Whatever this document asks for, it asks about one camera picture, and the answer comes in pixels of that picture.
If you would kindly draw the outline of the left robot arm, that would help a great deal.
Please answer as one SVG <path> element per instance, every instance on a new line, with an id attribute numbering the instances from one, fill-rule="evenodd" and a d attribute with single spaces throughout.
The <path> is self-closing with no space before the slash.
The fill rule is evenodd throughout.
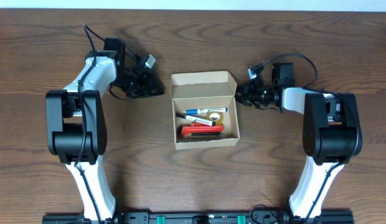
<path id="1" fill-rule="evenodd" d="M 47 142 L 51 154 L 71 172 L 83 201 L 79 215 L 45 215 L 43 223 L 123 223 L 106 178 L 103 155 L 107 130 L 102 96 L 118 87 L 132 99 L 164 93 L 156 82 L 152 55 L 142 57 L 117 38 L 93 49 L 76 79 L 45 96 Z"/>

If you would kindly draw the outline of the yellow tape roll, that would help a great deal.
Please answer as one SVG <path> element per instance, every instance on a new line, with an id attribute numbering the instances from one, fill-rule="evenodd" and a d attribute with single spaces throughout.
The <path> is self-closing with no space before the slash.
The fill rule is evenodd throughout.
<path id="1" fill-rule="evenodd" d="M 207 113 L 206 118 L 208 120 L 214 121 L 216 126 L 220 126 L 223 123 L 224 115 L 222 112 L 211 111 L 211 112 Z"/>

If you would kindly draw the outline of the red stapler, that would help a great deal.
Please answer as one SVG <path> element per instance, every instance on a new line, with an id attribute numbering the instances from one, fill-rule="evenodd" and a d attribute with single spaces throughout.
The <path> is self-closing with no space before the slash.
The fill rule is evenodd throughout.
<path id="1" fill-rule="evenodd" d="M 193 137 L 208 137 L 208 136 L 220 136 L 221 132 L 212 132 L 212 133 L 192 133 Z"/>

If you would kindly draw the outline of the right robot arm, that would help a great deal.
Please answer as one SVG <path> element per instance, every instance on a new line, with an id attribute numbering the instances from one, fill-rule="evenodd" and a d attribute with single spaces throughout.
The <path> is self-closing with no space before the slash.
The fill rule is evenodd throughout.
<path id="1" fill-rule="evenodd" d="M 286 210 L 277 223 L 320 223 L 327 192 L 342 168 L 362 149 L 355 96 L 297 87 L 292 63 L 272 65 L 272 84 L 263 84 L 263 65 L 250 67 L 248 83 L 237 87 L 236 100 L 260 110 L 295 111 L 303 115 L 306 162 Z"/>

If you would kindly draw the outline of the orange utility knife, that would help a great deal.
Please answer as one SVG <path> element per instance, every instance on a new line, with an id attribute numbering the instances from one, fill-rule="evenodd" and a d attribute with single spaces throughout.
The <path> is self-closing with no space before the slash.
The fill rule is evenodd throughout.
<path id="1" fill-rule="evenodd" d="M 192 133 L 212 133 L 212 132 L 222 132 L 224 127 L 220 126 L 207 126 L 207 125 L 198 125 L 197 123 L 192 123 L 188 126 L 181 126 L 177 130 L 177 134 L 180 136 L 186 136 Z"/>

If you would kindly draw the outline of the black whiteboard marker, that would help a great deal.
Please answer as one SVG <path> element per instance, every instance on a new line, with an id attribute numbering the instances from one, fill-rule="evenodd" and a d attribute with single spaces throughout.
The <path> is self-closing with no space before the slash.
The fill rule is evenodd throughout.
<path id="1" fill-rule="evenodd" d="M 208 119 L 192 116 L 192 115 L 189 115 L 189 114 L 183 114 L 183 113 L 177 112 L 176 116 L 178 118 L 184 118 L 186 120 L 189 120 L 189 121 L 192 121 L 192 122 L 195 122 L 195 123 L 204 124 L 204 125 L 207 125 L 207 126 L 215 126 L 216 125 L 215 121 L 211 121 L 211 120 L 208 120 Z"/>

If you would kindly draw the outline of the blue whiteboard marker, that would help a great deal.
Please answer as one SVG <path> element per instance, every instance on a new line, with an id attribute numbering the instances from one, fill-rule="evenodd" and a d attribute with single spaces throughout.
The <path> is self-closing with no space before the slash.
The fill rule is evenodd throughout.
<path id="1" fill-rule="evenodd" d="M 210 113 L 210 112 L 225 113 L 227 111 L 228 111 L 227 107 L 207 108 L 207 109 L 193 109 L 193 110 L 186 110 L 186 114 L 202 114 L 202 113 Z"/>

